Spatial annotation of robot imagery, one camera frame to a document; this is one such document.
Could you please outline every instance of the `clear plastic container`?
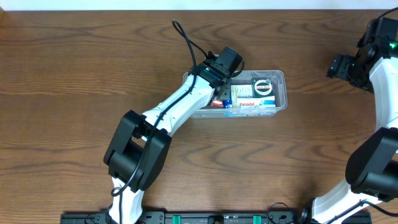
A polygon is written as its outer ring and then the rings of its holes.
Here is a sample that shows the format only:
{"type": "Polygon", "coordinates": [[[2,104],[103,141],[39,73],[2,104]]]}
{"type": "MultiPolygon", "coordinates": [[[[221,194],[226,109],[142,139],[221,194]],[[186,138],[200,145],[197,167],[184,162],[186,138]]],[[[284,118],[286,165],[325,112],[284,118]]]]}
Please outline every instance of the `clear plastic container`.
{"type": "Polygon", "coordinates": [[[233,117],[259,117],[274,116],[278,111],[287,107],[287,94],[284,73],[280,70],[246,70],[235,78],[232,85],[250,84],[251,78],[266,78],[272,82],[275,94],[274,108],[214,108],[206,106],[194,112],[191,118],[233,118],[233,117]]]}

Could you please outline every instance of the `white wall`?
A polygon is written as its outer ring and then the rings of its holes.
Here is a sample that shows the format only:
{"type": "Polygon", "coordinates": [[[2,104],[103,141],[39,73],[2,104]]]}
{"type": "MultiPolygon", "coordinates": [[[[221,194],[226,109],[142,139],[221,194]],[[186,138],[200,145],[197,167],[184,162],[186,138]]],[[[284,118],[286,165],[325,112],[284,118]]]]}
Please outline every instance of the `white wall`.
{"type": "Polygon", "coordinates": [[[397,0],[0,0],[20,10],[391,9],[397,0]]]}

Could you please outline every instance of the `wooden tabletop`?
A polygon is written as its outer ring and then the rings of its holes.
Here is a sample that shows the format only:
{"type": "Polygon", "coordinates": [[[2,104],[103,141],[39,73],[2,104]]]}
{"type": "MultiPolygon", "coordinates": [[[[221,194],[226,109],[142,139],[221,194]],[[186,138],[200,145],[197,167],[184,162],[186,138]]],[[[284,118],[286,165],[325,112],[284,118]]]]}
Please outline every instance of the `wooden tabletop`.
{"type": "MultiPolygon", "coordinates": [[[[325,77],[380,11],[6,12],[0,25],[0,222],[58,223],[112,203],[103,156],[121,116],[164,101],[192,66],[178,19],[205,50],[282,70],[274,117],[189,119],[143,205],[169,211],[295,208],[345,177],[375,128],[374,96],[325,77]]],[[[195,50],[197,60],[203,56],[195,50]]],[[[382,205],[398,212],[398,203],[382,205]]],[[[397,220],[372,211],[375,223],[397,220]]]]}

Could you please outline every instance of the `green tape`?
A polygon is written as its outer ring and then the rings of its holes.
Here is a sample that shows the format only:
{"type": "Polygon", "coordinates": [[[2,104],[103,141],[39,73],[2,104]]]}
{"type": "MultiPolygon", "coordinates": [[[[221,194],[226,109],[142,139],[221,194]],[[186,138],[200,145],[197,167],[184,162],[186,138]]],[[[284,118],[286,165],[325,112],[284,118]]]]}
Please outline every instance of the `green tape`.
{"type": "Polygon", "coordinates": [[[173,224],[181,224],[181,216],[180,215],[173,216],[173,224]]]}
{"type": "Polygon", "coordinates": [[[261,216],[259,215],[253,216],[253,224],[261,224],[261,216]]]}

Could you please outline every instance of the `plastic bin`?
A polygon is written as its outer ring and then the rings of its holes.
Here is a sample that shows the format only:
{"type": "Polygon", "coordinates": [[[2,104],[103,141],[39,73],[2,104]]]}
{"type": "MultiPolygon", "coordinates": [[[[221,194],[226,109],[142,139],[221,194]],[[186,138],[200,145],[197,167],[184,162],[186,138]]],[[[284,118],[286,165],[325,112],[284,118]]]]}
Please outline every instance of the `plastic bin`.
{"type": "Polygon", "coordinates": [[[194,112],[191,118],[233,118],[233,117],[259,117],[274,116],[278,111],[287,107],[287,94],[284,73],[280,70],[246,70],[235,78],[232,85],[250,84],[251,78],[266,78],[272,81],[272,89],[275,94],[274,108],[212,108],[206,106],[194,112]]]}

